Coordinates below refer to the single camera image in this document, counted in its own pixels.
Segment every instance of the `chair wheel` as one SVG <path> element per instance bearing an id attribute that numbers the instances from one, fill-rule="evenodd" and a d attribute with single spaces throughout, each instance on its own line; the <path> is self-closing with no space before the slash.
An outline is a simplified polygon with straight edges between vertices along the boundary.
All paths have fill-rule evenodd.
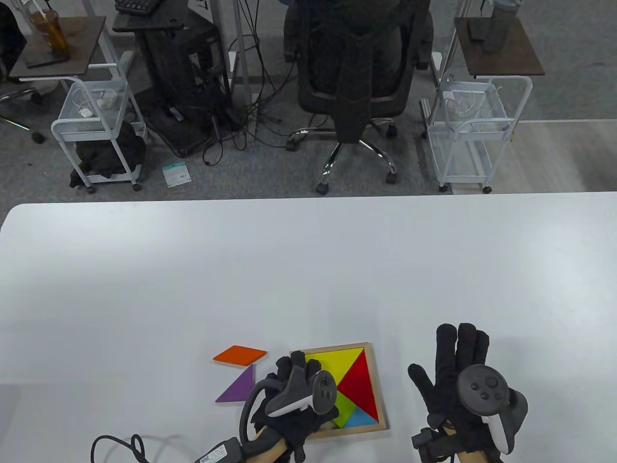
<path id="1" fill-rule="evenodd" d="M 42 106 L 43 105 L 43 95 L 35 91 L 32 95 L 30 95 L 30 101 L 36 104 L 37 106 Z"/>
<path id="2" fill-rule="evenodd" d="M 295 140 L 287 140 L 287 143 L 285 143 L 285 150 L 287 151 L 298 151 L 298 143 Z"/>
<path id="3" fill-rule="evenodd" d="M 396 172 L 392 173 L 392 172 L 388 172 L 386 175 L 386 183 L 389 185 L 394 185 L 396 183 L 396 181 L 398 180 L 398 175 L 396 174 Z"/>
<path id="4" fill-rule="evenodd" d="M 327 184 L 327 183 L 326 183 L 326 184 L 324 184 L 324 183 L 321 183 L 321 182 L 320 182 L 320 183 L 319 183 L 319 185 L 317 185 L 317 186 L 315 187 L 315 192 L 316 192 L 317 194 L 322 195 L 322 196 L 326 196 L 326 195 L 328 194 L 328 190 L 329 190 L 329 188 L 330 188 L 330 187 L 328 186 L 328 184 Z"/>
<path id="5" fill-rule="evenodd" d="M 397 129 L 394 124 L 390 124 L 387 126 L 387 130 L 386 130 L 387 139 L 391 140 L 393 138 L 398 137 L 398 135 L 399 135 L 399 129 Z"/>
<path id="6" fill-rule="evenodd" d="M 38 132 L 33 132 L 31 138 L 32 138 L 32 141 L 34 141 L 36 144 L 45 143 L 45 137 Z"/>

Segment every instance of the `red triangle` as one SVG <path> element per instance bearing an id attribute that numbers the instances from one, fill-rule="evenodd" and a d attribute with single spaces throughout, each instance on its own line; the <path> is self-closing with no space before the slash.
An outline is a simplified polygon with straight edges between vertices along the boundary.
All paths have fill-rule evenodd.
<path id="1" fill-rule="evenodd" d="M 338 390 L 368 415 L 379 421 L 364 350 L 339 383 Z"/>

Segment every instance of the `keyboard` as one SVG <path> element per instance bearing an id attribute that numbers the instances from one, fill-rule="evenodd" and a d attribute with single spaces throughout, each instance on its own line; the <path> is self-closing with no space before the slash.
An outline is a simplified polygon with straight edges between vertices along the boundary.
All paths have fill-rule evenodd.
<path id="1" fill-rule="evenodd" d="M 116 11 L 138 16 L 150 16 L 163 0 L 115 0 Z"/>

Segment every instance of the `controller button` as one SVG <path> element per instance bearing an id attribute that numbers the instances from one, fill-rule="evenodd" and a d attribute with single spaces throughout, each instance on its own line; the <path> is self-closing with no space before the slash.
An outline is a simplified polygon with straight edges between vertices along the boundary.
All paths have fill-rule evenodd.
<path id="1" fill-rule="evenodd" d="M 484 382 L 489 388 L 496 388 L 499 384 L 499 381 L 497 381 L 497 378 L 495 378 L 494 376 L 489 376 Z"/>

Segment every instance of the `office chair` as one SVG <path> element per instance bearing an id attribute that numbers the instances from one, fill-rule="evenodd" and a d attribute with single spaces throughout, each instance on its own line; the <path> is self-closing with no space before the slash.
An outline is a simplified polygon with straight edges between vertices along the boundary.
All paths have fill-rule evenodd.
<path id="1" fill-rule="evenodd" d="M 384 159 L 389 167 L 386 182 L 396 183 L 397 170 L 390 156 L 362 136 L 367 126 L 372 126 L 387 138 L 397 136 L 396 126 L 390 118 L 405 110 L 414 70 L 428 66 L 426 46 L 421 42 L 427 30 L 430 30 L 432 42 L 433 25 L 428 12 L 430 2 L 401 0 L 390 13 L 376 19 L 367 33 L 356 33 L 329 2 L 297 0 L 298 102 L 307 112 L 331 116 L 334 130 L 313 127 L 298 129 L 289 137 L 286 148 L 295 151 L 300 140 L 309 134 L 336 135 L 337 145 L 323 168 L 321 182 L 315 188 L 318 194 L 324 196 L 328 193 L 330 172 L 345 144 L 361 144 Z M 312 83 L 309 66 L 313 17 L 344 39 L 344 57 L 334 93 L 325 93 Z M 373 47 L 397 28 L 401 30 L 403 54 L 398 82 L 389 94 L 373 96 Z M 380 127 L 382 122 L 389 123 L 387 131 Z"/>
<path id="2" fill-rule="evenodd" d="M 17 26 L 17 21 L 13 16 L 13 12 L 7 5 L 0 3 L 0 84 L 2 84 L 5 79 L 8 79 L 10 70 L 13 69 L 25 45 L 26 39 Z M 36 88 L 29 85 L 22 85 L 21 88 L 4 94 L 0 91 L 0 104 L 26 95 L 30 95 L 30 99 L 33 103 L 42 103 L 43 97 L 37 92 Z M 7 122 L 21 130 L 29 131 L 32 141 L 36 144 L 45 142 L 45 137 L 42 134 L 33 132 L 30 127 L 18 123 L 2 114 L 0 114 L 0 122 Z"/>

